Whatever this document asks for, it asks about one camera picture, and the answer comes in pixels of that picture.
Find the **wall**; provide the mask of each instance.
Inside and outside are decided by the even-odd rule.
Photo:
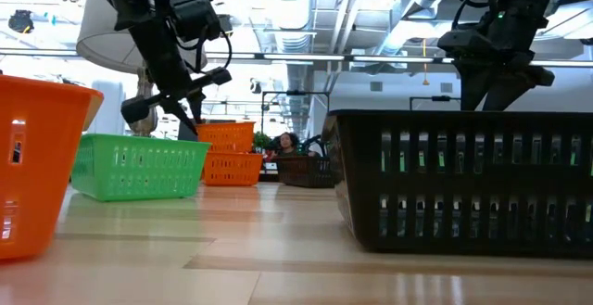
[[[314,135],[322,134],[323,123],[325,122],[326,114],[327,107],[317,97],[313,97],[309,107],[309,120],[307,121],[308,137],[302,138],[310,138]],[[316,145],[312,146],[311,150],[320,154],[322,152],[321,149]]]
[[[591,47],[573,60],[591,60]],[[537,87],[510,107],[510,111],[593,111],[593,79],[591,69],[555,68],[551,69],[556,80],[551,87]],[[453,83],[452,97],[459,97],[460,82],[456,73],[429,73],[423,84],[424,74],[377,74],[343,72],[335,84],[331,95],[331,110],[334,109],[409,109],[411,96],[443,95],[440,83]],[[325,83],[324,72],[316,72],[316,88],[322,89]],[[371,92],[370,82],[383,82],[383,92]],[[458,110],[457,102],[450,104],[415,102],[421,110]]]

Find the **orange plastic basket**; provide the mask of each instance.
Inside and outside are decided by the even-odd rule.
[[[204,184],[254,185],[259,180],[262,162],[260,154],[208,152],[204,163]]]
[[[255,122],[199,124],[197,139],[211,143],[210,152],[251,152],[254,125]]]
[[[0,75],[0,260],[49,246],[100,92]]]

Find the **lamp shade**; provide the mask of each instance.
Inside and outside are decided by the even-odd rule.
[[[76,51],[98,66],[135,74],[143,59],[128,31],[113,30],[117,16],[107,0],[86,0]],[[196,63],[196,51],[179,50],[183,59]],[[203,48],[201,63],[206,65]]]

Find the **plastic basket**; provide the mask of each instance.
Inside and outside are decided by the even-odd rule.
[[[0,75],[0,259],[49,246],[81,132],[101,93]]]
[[[87,134],[72,186],[100,201],[190,197],[196,194],[209,144]]]
[[[210,152],[251,152],[255,122],[209,123],[196,126],[197,139],[211,143]]]
[[[591,114],[333,111],[338,206],[369,250],[593,257]]]
[[[334,179],[329,158],[277,158],[280,182],[307,188],[333,188]]]
[[[262,162],[263,156],[260,154],[208,152],[204,164],[204,184],[257,184]]]

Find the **table surface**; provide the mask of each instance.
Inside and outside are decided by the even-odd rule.
[[[0,267],[0,304],[590,304],[591,268],[365,253],[333,190],[201,186],[121,203],[69,190],[48,252]]]

